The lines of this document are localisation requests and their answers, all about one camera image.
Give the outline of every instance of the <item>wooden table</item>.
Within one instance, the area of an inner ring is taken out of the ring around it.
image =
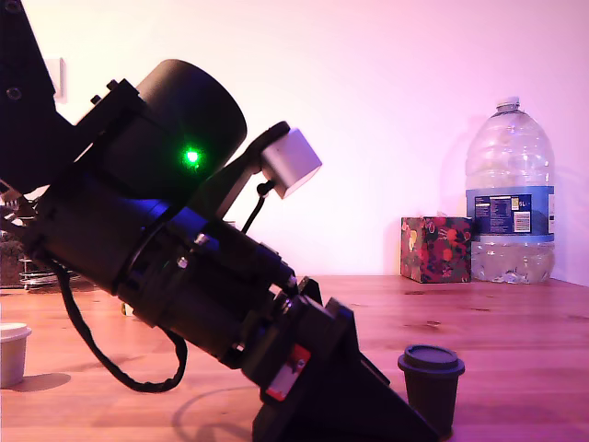
[[[449,347],[465,361],[453,441],[589,441],[589,288],[419,285],[401,277],[319,277],[324,299],[356,316],[360,345],[404,395],[397,358],[410,343]],[[76,293],[98,345],[139,380],[176,370],[161,331],[124,317],[100,291]],[[5,291],[4,321],[24,321],[25,381],[2,390],[2,440],[247,441],[257,388],[191,346],[187,372],[165,394],[115,380],[72,327],[57,293]]]

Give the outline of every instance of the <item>water bottle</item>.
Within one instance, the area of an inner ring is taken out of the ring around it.
[[[554,153],[519,98],[498,102],[468,150],[467,215],[474,220],[472,276],[538,283],[554,267]]]

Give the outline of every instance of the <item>white container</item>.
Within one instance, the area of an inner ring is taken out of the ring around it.
[[[5,389],[22,381],[27,337],[31,333],[27,324],[0,324],[0,388]]]
[[[554,153],[540,125],[501,100],[468,150],[467,213],[472,276],[482,281],[539,283],[554,267]]]

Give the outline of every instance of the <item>black cable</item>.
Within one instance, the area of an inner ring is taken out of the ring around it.
[[[260,198],[258,199],[258,203],[256,204],[256,207],[254,207],[254,210],[251,212],[251,215],[249,216],[248,221],[246,221],[246,224],[241,229],[242,233],[248,233],[248,230],[251,227],[251,223],[254,222],[254,219],[260,213],[261,207],[264,205],[264,201],[266,200],[266,197],[268,196],[268,192],[271,191],[275,185],[276,185],[276,183],[272,180],[266,181],[265,183],[262,183],[262,184],[258,184],[257,190],[258,190],[258,195],[260,196]]]
[[[80,313],[80,309],[74,301],[74,296],[70,287],[69,273],[60,264],[51,259],[45,260],[43,262],[46,263],[57,275],[57,280],[59,281],[59,285],[62,290],[62,297],[64,298],[65,309],[67,310],[67,314],[74,324],[75,329],[78,333],[80,333],[80,336],[82,336],[82,339],[90,348],[94,356],[98,359],[98,361],[100,361],[100,363],[102,363],[105,368],[107,368],[112,376],[118,379],[125,386],[129,387],[131,390],[142,393],[162,393],[164,391],[172,390],[180,383],[182,377],[184,376],[186,360],[188,358],[188,348],[186,346],[186,342],[181,336],[178,336],[173,331],[162,329],[167,337],[176,346],[176,356],[179,360],[179,367],[176,375],[174,375],[174,378],[168,378],[164,382],[158,383],[137,382],[133,378],[129,377],[129,375],[127,375],[125,372],[123,372],[97,347],[94,339],[92,338],[92,332],[84,322],[82,313]]]

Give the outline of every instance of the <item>blue label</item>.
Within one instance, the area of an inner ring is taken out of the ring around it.
[[[550,210],[553,186],[503,187],[467,191],[467,216],[475,241],[547,242],[554,240]]]

